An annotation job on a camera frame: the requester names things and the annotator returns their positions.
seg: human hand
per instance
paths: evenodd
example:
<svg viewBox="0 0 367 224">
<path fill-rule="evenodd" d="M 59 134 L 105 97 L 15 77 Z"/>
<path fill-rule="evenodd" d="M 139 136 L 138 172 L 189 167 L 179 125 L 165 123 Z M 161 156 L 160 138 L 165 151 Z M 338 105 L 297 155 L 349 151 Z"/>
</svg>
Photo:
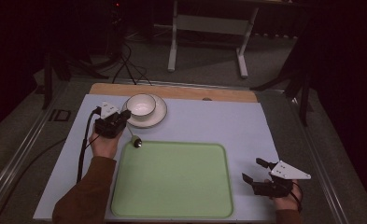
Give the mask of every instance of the human hand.
<svg viewBox="0 0 367 224">
<path fill-rule="evenodd" d="M 89 138 L 93 156 L 106 157 L 114 159 L 117 153 L 117 145 L 119 143 L 122 131 L 114 138 L 105 138 L 92 129 L 92 134 Z"/>
<path fill-rule="evenodd" d="M 297 199 L 300 202 L 303 198 L 303 194 L 300 190 L 300 187 L 298 186 L 298 181 L 297 180 L 292 181 L 293 181 L 293 190 L 291 192 L 297 197 Z M 270 180 L 266 179 L 264 180 L 264 182 L 267 183 L 270 182 Z M 291 194 L 283 198 L 270 198 L 270 199 L 274 201 L 275 210 L 289 209 L 299 211 L 299 203 L 296 201 L 296 199 L 294 199 L 294 197 Z"/>
</svg>

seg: saucer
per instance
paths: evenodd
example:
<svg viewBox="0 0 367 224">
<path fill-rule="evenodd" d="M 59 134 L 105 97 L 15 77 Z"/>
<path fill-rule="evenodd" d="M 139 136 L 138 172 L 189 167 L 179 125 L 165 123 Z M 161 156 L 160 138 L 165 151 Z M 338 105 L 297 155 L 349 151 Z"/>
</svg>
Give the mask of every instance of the saucer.
<svg viewBox="0 0 367 224">
<path fill-rule="evenodd" d="M 156 101 L 156 109 L 154 110 L 154 112 L 146 120 L 138 120 L 131 117 L 130 119 L 128 119 L 128 123 L 137 128 L 149 128 L 160 123 L 163 120 L 163 118 L 165 118 L 167 112 L 165 101 L 160 96 L 154 94 L 150 95 Z M 122 107 L 122 110 L 126 109 L 127 109 L 127 102 L 125 102 L 124 106 Z"/>
</svg>

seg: table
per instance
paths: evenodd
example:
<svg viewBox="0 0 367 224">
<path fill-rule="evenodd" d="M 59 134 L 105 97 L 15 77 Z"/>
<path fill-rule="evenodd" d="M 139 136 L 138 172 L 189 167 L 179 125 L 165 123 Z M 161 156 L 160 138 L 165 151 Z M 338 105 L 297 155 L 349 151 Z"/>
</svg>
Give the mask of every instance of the table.
<svg viewBox="0 0 367 224">
<path fill-rule="evenodd" d="M 172 44 L 169 53 L 168 71 L 175 71 L 176 64 L 176 33 L 179 30 L 191 30 L 212 32 L 228 35 L 243 35 L 244 39 L 240 48 L 236 50 L 239 70 L 241 77 L 247 77 L 247 64 L 245 63 L 244 52 L 247 47 L 247 42 L 252 31 L 256 15 L 259 11 L 258 7 L 254 7 L 250 12 L 248 21 L 231 20 L 221 18 L 207 18 L 200 16 L 182 15 L 177 12 L 177 0 L 174 1 L 174 17 L 172 19 Z"/>
<path fill-rule="evenodd" d="M 177 30 L 189 30 L 208 33 L 218 33 L 227 35 L 241 35 L 242 44 L 236 49 L 236 56 L 241 78 L 248 77 L 247 64 L 244 53 L 247 48 L 247 42 L 252 33 L 254 22 L 256 20 L 260 7 L 303 7 L 312 8 L 313 4 L 302 4 L 282 0 L 241 0 L 233 2 L 245 2 L 251 4 L 248 10 L 247 20 L 211 18 L 199 15 L 185 15 L 177 10 L 178 0 L 174 0 L 173 19 L 172 19 L 172 41 L 169 53 L 168 71 L 174 72 L 177 54 Z"/>
<path fill-rule="evenodd" d="M 274 220 L 272 203 L 266 197 L 255 196 L 251 187 L 241 177 L 241 173 L 247 173 L 255 180 L 262 181 L 268 176 L 268 171 L 256 164 L 255 159 L 260 157 L 268 161 L 278 161 L 267 121 L 253 92 L 117 84 L 95 84 L 90 94 L 84 98 L 60 158 L 55 164 L 49 183 L 35 211 L 34 219 L 50 220 L 54 204 L 75 185 L 81 139 L 91 111 L 103 100 L 122 106 L 130 95 L 139 92 L 157 94 L 168 106 L 167 117 L 159 125 L 151 129 L 133 129 L 133 132 L 142 139 L 215 142 L 226 148 L 234 212 L 230 217 L 218 219 L 121 218 L 111 214 L 110 199 L 106 210 L 106 220 L 174 222 Z M 203 98 L 211 98 L 213 101 L 203 101 Z M 119 143 L 119 152 L 130 137 L 129 132 L 124 131 Z M 91 151 L 87 150 L 83 174 L 87 172 L 91 157 Z"/>
</svg>

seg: cup and saucer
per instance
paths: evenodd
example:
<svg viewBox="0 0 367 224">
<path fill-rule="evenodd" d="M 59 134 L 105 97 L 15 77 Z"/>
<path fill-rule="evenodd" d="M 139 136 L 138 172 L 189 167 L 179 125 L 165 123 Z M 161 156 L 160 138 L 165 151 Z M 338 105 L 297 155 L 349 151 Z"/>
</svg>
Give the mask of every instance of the cup and saucer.
<svg viewBox="0 0 367 224">
<path fill-rule="evenodd" d="M 158 95 L 140 93 L 130 97 L 122 110 L 131 110 L 128 123 L 136 128 L 150 128 L 160 123 L 166 116 L 167 106 Z"/>
</svg>

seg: white cup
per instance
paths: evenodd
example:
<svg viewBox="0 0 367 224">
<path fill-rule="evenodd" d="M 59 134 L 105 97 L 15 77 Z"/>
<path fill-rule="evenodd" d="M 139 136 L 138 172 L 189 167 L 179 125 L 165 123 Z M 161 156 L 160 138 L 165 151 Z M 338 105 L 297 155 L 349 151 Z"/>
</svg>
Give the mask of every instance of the white cup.
<svg viewBox="0 0 367 224">
<path fill-rule="evenodd" d="M 127 101 L 127 109 L 131 111 L 133 118 L 144 121 L 154 113 L 156 101 L 151 95 L 140 93 L 132 96 Z"/>
</svg>

